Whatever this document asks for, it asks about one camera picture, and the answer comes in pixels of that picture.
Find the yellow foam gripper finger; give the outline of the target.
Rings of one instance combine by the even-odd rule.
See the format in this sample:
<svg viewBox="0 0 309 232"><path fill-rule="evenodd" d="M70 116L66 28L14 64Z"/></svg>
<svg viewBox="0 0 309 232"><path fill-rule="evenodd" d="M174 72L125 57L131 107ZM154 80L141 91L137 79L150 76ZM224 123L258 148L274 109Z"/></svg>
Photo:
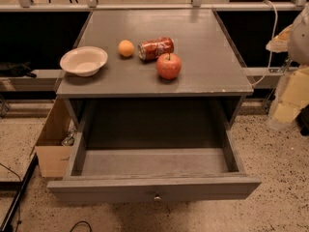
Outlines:
<svg viewBox="0 0 309 232"><path fill-rule="evenodd" d="M275 90L267 125L274 130L284 129L308 104L309 66L300 66L296 71L284 72Z"/></svg>
<svg viewBox="0 0 309 232"><path fill-rule="evenodd" d="M289 25L283 29L277 36L267 43L266 50L275 53L287 52L291 29L292 25Z"/></svg>

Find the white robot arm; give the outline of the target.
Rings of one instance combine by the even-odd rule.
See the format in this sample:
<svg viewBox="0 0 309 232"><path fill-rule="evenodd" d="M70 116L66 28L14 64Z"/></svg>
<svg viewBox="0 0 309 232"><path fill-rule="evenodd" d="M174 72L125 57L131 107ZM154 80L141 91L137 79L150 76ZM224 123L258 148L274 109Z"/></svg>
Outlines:
<svg viewBox="0 0 309 232"><path fill-rule="evenodd" d="M306 6L266 49L287 52L292 62L299 64L293 72L285 72L275 90L275 100L269 109L268 125L275 130L287 127L309 104L309 7Z"/></svg>

